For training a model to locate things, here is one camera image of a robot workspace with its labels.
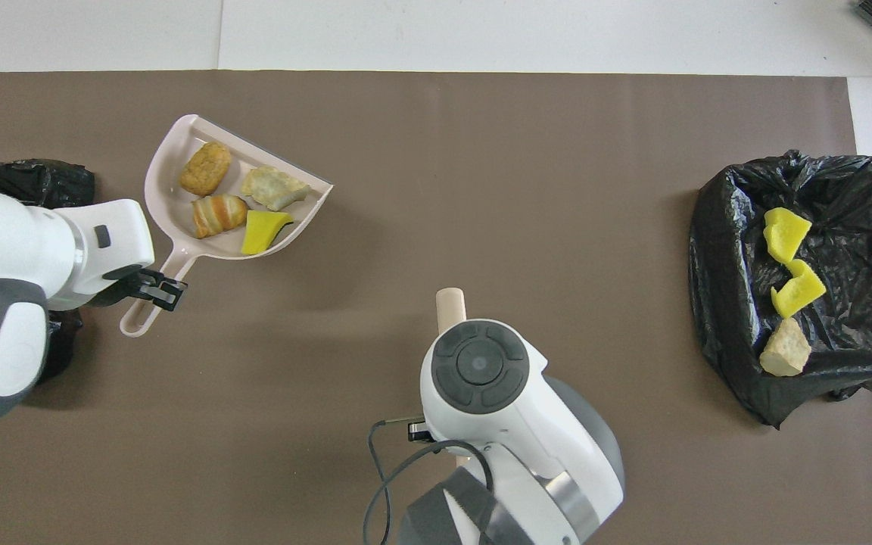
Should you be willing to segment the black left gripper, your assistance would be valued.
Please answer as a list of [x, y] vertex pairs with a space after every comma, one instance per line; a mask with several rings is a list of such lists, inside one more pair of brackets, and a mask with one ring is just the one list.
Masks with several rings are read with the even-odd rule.
[[110, 275], [114, 282], [95, 294], [91, 307], [110, 307], [131, 297], [151, 301], [156, 307], [172, 313], [179, 303], [180, 293], [188, 287], [186, 282], [166, 277], [159, 270], [142, 268], [138, 263], [111, 270], [103, 279]]

